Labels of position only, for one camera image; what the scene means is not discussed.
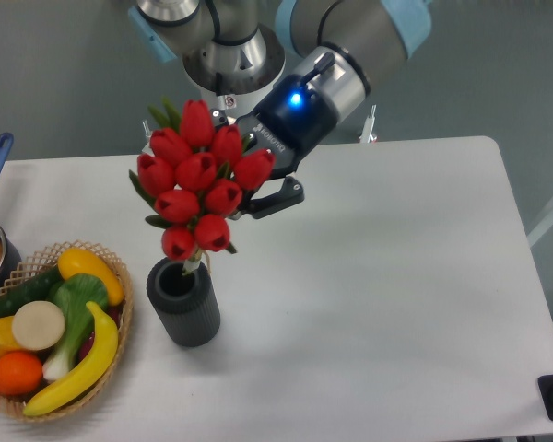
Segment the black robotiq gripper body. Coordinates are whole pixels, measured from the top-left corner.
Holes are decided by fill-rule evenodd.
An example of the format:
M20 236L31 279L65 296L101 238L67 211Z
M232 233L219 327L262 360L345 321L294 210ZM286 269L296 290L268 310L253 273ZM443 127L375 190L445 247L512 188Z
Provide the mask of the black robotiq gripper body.
M269 178L280 179L297 170L299 163L337 125L337 112L321 92L308 86L302 76L287 76L236 125L252 134L252 154L270 150L276 161Z

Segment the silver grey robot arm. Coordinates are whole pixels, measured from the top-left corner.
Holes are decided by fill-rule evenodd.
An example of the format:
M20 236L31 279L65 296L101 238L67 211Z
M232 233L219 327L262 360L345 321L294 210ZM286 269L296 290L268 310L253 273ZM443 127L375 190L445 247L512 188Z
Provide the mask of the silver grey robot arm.
M247 195L262 218L304 198L299 163L429 36L425 1L136 1L128 17L162 62L180 59L216 126L234 122L249 152L276 155L281 189Z

